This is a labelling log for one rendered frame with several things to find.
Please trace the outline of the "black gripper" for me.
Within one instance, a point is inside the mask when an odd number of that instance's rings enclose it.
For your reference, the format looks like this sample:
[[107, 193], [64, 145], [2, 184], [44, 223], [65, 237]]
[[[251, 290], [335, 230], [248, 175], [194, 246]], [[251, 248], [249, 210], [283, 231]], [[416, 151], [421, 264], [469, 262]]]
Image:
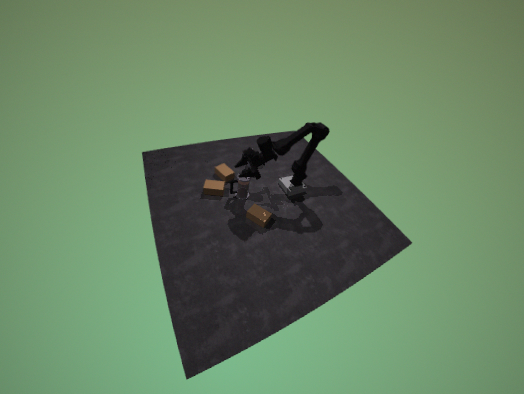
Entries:
[[254, 177], [254, 178], [256, 178], [258, 180], [261, 177], [261, 175], [260, 175], [260, 173], [258, 171], [258, 166], [260, 166], [262, 164], [264, 166], [265, 163], [266, 163], [266, 160], [265, 160], [264, 156], [262, 155], [262, 153], [260, 152], [260, 153], [257, 153], [258, 155], [261, 155], [260, 159], [257, 162], [253, 162], [253, 159], [251, 159], [251, 158], [249, 158], [247, 156], [247, 153], [245, 152], [245, 150], [242, 151], [243, 152], [242, 153], [242, 158], [240, 159], [240, 161], [234, 167], [237, 168], [237, 167], [246, 165], [249, 162], [250, 165], [251, 165], [251, 169], [248, 168], [247, 171], [241, 173], [238, 177]]

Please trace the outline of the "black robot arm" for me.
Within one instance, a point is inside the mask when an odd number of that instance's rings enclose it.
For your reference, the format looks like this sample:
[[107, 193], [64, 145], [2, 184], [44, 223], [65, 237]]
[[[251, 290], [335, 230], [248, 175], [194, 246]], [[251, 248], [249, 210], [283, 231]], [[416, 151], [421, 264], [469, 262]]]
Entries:
[[[262, 151], [261, 153], [264, 156], [266, 162], [272, 159], [277, 161], [278, 155], [275, 154], [275, 152], [277, 152], [279, 155], [285, 155], [288, 151], [291, 150], [292, 146], [295, 145], [296, 142], [301, 140], [309, 133], [312, 133], [312, 138], [305, 148], [301, 158], [299, 160], [295, 160], [292, 164], [292, 170], [295, 174], [293, 175], [290, 182], [295, 187], [297, 187], [303, 185], [302, 181], [308, 177], [305, 173], [307, 170], [306, 163], [312, 156], [319, 142], [324, 140], [329, 132], [329, 127], [324, 125], [322, 122], [307, 122], [305, 126], [293, 132], [289, 137], [280, 139], [277, 142], [271, 142], [271, 138], [269, 136], [260, 137], [256, 142]], [[257, 162], [261, 157], [261, 155], [257, 154], [259, 152], [254, 151], [251, 147], [248, 147], [245, 152], [249, 158], [253, 159], [253, 162]]]

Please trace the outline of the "french press coffee maker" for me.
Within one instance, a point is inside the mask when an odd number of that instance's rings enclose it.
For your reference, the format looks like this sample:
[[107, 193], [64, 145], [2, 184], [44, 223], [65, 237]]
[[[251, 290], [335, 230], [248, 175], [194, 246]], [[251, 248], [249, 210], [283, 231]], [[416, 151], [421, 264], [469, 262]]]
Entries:
[[[245, 200], [249, 197], [249, 186], [251, 177], [238, 177], [241, 173], [245, 171], [247, 170], [243, 169], [242, 172], [240, 172], [237, 175], [237, 180], [230, 181], [230, 194], [235, 194], [235, 196], [240, 200]], [[237, 191], [233, 191], [233, 183], [237, 183]]]

